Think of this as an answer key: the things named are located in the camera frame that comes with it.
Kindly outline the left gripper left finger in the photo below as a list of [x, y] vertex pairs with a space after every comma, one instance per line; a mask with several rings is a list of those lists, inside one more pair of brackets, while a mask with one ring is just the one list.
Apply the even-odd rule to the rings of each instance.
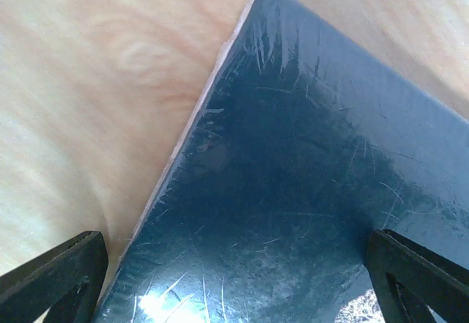
[[99, 231], [84, 231], [1, 276], [1, 321], [90, 322], [108, 268]]

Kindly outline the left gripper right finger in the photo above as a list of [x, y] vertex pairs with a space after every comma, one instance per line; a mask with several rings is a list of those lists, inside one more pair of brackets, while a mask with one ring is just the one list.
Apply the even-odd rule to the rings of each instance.
[[386, 322], [468, 321], [468, 270], [390, 229], [372, 232], [365, 265]]

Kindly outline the dark blue hardcover book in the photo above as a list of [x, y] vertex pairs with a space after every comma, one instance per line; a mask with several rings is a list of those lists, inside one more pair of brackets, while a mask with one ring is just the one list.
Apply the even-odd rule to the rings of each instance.
[[253, 0], [96, 322], [381, 322], [392, 229], [468, 265], [468, 123], [296, 0]]

